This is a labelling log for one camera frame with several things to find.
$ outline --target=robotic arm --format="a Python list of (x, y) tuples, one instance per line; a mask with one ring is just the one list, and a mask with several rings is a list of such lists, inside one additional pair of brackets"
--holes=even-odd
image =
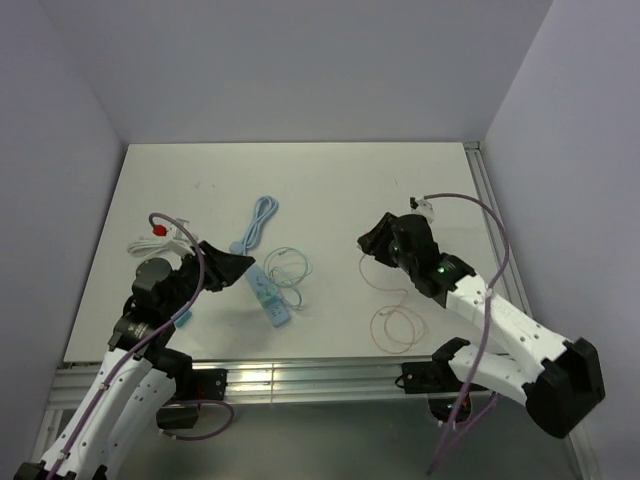
[[(203, 287), (211, 292), (233, 285), (255, 262), (252, 257), (216, 250), (207, 242), (201, 242), (199, 248), (205, 266)], [(138, 267), (133, 294), (114, 327), (89, 392), (41, 461), (23, 463), (14, 479), (114, 479), (129, 448), (156, 412), (172, 398), (195, 398), (190, 391), (194, 388), (191, 357), (166, 348), (175, 331), (173, 325), (126, 360), (108, 384), (105, 378), (136, 344), (162, 328), (189, 301), (199, 273), (193, 253), (182, 258), (177, 270), (162, 258)], [(96, 395), (99, 390), (104, 391), (100, 397)], [(88, 411), (91, 414), (85, 420)], [(71, 449), (62, 453), (80, 424)]]
[[(487, 284), (463, 260), (440, 252), (427, 205), (412, 198), (411, 214), (386, 213), (358, 245), (378, 262), (404, 270), (421, 294), (482, 329)], [(605, 397), (595, 347), (582, 338), (570, 342), (496, 294), (491, 315), (491, 337), (510, 358), (485, 353), (474, 384), (512, 398), (545, 432), (565, 437)], [(452, 339), (417, 375), (404, 376), (406, 393), (459, 390), (477, 354), (467, 340)]]

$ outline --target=wall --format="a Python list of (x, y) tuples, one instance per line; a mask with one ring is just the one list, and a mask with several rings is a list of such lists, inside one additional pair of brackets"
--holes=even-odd
[(535, 312), (599, 348), (587, 425), (606, 478), (640, 470), (640, 2), (556, 0), (486, 139)]
[(30, 459), (122, 145), (35, 1), (0, 2), (0, 478)]
[(484, 138), (551, 0), (41, 0), (130, 143)]

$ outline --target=red plug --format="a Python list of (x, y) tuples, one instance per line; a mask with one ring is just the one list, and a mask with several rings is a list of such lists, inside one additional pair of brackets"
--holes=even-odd
[(167, 236), (167, 227), (164, 225), (154, 225), (153, 226), (153, 234), (156, 237), (166, 237)]

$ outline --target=tabletop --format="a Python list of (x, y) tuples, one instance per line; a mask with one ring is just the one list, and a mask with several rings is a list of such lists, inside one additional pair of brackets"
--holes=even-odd
[[(363, 280), (356, 240), (385, 212), (409, 213), (409, 197), (441, 192), (476, 195), (462, 144), (131, 145), (64, 360), (102, 359), (141, 261), (126, 247), (150, 235), (149, 213), (187, 219), (200, 240), (227, 250), (243, 236), (262, 195), (275, 197), (280, 206), (250, 254), (262, 263), (275, 248), (288, 246), (308, 256), (314, 271), (300, 286), (303, 308), (291, 311), (291, 321), (276, 329), (240, 279), (222, 292), (203, 292), (192, 307), (193, 317), (177, 329), (169, 347), (198, 360), (387, 356), (372, 339), (371, 319), (404, 294), (375, 290)], [(497, 264), (480, 208), (459, 199), (432, 203), (432, 229), (440, 249), (456, 254), (488, 280)], [(177, 255), (163, 256), (179, 265)], [(362, 268), (378, 287), (406, 289), (403, 305), (424, 320), (424, 332), (414, 320), (421, 339), (403, 354), (430, 355), (455, 336), (479, 341), (480, 331), (421, 296), (400, 269), (369, 258)], [(503, 293), (502, 285), (496, 290)], [(373, 335), (380, 346), (393, 353), (403, 350), (404, 343), (385, 336), (383, 323), (382, 316), (374, 317)], [(406, 343), (411, 325), (395, 314), (388, 334)], [(489, 350), (502, 351), (494, 343)]]

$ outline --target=gray floor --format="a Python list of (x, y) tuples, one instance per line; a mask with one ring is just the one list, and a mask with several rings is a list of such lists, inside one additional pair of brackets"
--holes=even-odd
[[(440, 432), (422, 399), (237, 411), (232, 428), (203, 442), (172, 441), (151, 425), (119, 479), (424, 479)], [(209, 410), (214, 418), (201, 427), (215, 426), (216, 414), (222, 415)], [(431, 478), (575, 480), (575, 471), (563, 441), (539, 430), (521, 406), (503, 400)]]

